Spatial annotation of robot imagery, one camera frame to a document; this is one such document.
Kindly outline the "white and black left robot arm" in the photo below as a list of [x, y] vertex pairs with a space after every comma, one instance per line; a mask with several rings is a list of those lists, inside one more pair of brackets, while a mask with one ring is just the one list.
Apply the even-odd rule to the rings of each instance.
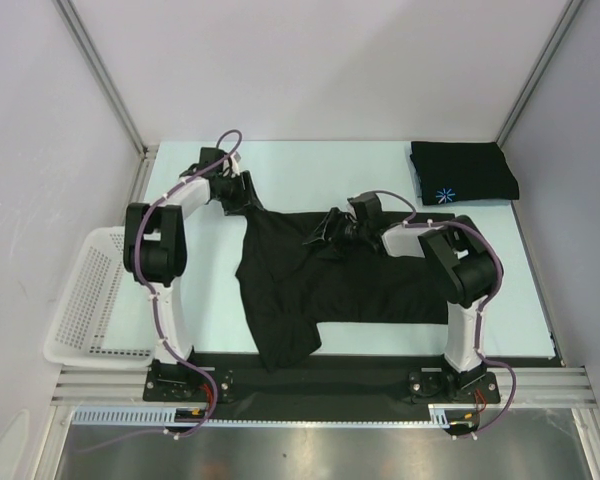
[[182, 305], [181, 277], [187, 266], [185, 219], [212, 199], [222, 183], [240, 178], [236, 149], [204, 147], [199, 162], [152, 203], [131, 203], [124, 224], [123, 264], [148, 291], [157, 336], [151, 368], [167, 374], [166, 387], [177, 398], [194, 397], [202, 370], [193, 365], [193, 341]]

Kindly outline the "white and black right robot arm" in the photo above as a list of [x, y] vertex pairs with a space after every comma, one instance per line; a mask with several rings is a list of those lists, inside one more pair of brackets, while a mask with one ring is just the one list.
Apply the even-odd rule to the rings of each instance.
[[371, 190], [348, 199], [348, 209], [331, 209], [303, 244], [324, 258], [362, 245], [389, 257], [420, 257], [443, 298], [459, 308], [448, 320], [443, 352], [443, 393], [453, 401], [473, 394], [486, 375], [484, 310], [501, 289], [504, 267], [493, 247], [466, 215], [451, 220], [416, 220], [404, 197]]

